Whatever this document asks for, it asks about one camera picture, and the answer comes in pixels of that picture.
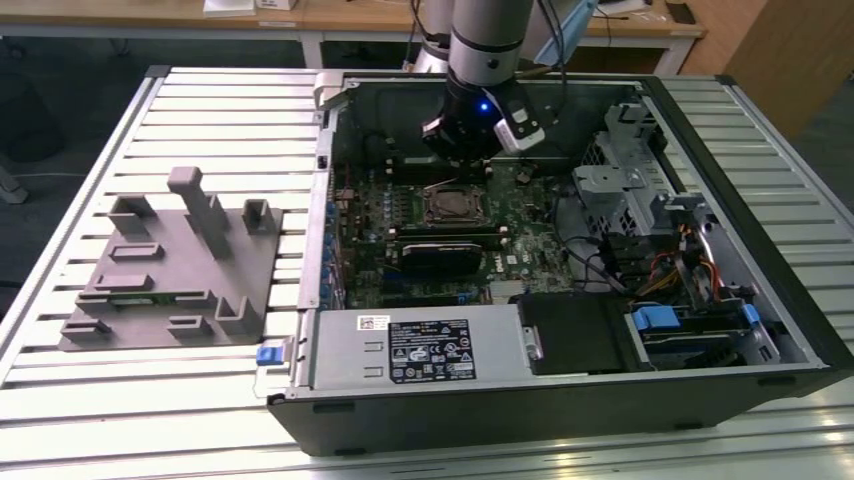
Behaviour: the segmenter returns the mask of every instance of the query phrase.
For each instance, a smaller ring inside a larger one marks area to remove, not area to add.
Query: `white label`
[[[258,22],[259,27],[294,28],[297,22]]]
[[[111,301],[114,305],[154,305],[154,300],[149,298],[121,298]]]
[[[389,330],[389,315],[359,315],[357,317],[358,330]]]

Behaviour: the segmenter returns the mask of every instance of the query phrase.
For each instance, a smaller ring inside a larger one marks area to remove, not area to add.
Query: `wooden desk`
[[[205,18],[203,3],[203,0],[3,0],[0,35],[297,40],[303,45],[307,67],[323,68],[322,42],[406,42],[413,22],[409,3],[395,0],[301,0],[291,11],[259,9],[253,17],[233,18]],[[664,0],[657,0],[654,9],[665,12]],[[705,32],[700,25],[681,25],[670,20],[596,18],[581,46],[661,49],[665,53],[656,73],[676,74]]]
[[[774,126],[794,139],[854,66],[854,2],[689,3],[713,28],[682,72],[732,75]]]

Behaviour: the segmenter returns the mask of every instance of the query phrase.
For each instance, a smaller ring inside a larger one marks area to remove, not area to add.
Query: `motherboard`
[[[484,305],[573,288],[554,234],[558,180],[524,161],[431,185],[351,172],[335,191],[347,308]]]

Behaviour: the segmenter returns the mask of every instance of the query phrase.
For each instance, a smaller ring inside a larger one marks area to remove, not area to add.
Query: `cables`
[[[566,44],[564,42],[564,31],[561,29],[561,17],[558,17],[558,12],[556,10],[554,3],[549,0],[549,7],[546,7],[546,0],[537,0],[537,6],[540,7],[540,11],[544,14],[544,18],[546,19],[546,24],[549,26],[549,30],[552,32],[552,40],[556,43],[556,48],[558,49],[560,59],[558,63],[553,66],[560,69],[561,72],[561,98],[558,101],[558,106],[556,108],[556,120],[561,115],[561,111],[564,110],[564,104],[566,103],[566,89],[568,89],[568,79],[566,79]]]
[[[422,7],[422,1],[421,0],[410,0],[410,9],[413,10],[413,19],[415,20],[415,23],[418,25],[418,30],[422,32],[422,35],[425,36],[425,39],[427,39],[429,41],[433,41],[435,38],[435,35],[430,32],[427,32],[427,30],[425,30],[425,24],[422,23],[422,17],[419,16],[418,10]]]
[[[415,26],[418,25],[418,10],[422,8],[422,0],[414,0],[415,17],[413,18],[413,28],[410,29],[410,39],[406,42],[406,54],[403,56],[403,68],[407,69],[410,61],[410,54],[413,53],[413,39],[415,38]]]
[[[602,55],[602,70],[608,71],[608,67],[609,67],[609,54],[612,52],[612,44],[614,42],[614,37],[612,36],[612,16],[605,13],[605,10],[602,10],[602,7],[600,7],[597,5],[597,10],[600,10],[600,13],[605,16],[605,28],[609,31],[609,45],[605,49],[605,55]]]

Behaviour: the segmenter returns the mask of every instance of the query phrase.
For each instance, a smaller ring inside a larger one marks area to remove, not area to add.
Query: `aluminum extrusion table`
[[[239,478],[259,480],[283,472],[313,479],[853,478],[854,379],[704,430],[311,458],[253,393],[254,346],[57,349],[114,228],[103,216],[113,197],[146,193],[161,208],[181,202],[165,190],[177,165],[203,169],[203,187],[226,206],[251,196],[286,210],[267,329],[293,332],[318,148],[317,73],[174,68],[143,81],[0,325],[0,479],[251,474]],[[666,85],[854,346],[852,214],[737,87],[685,77]]]

